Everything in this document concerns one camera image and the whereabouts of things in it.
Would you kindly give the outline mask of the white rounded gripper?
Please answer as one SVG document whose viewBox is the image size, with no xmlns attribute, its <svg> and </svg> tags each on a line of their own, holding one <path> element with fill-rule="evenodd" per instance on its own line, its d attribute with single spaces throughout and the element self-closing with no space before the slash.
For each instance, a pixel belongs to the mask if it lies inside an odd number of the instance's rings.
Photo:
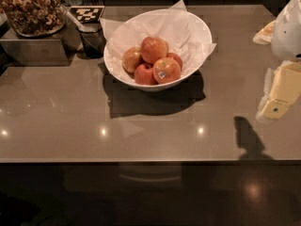
<svg viewBox="0 0 301 226">
<path fill-rule="evenodd" d="M 282 118 L 301 95 L 301 0 L 290 0 L 275 21 L 262 28 L 253 41 L 271 43 L 272 52 L 285 60 L 264 78 L 263 97 L 256 119 L 268 122 Z"/>
</svg>

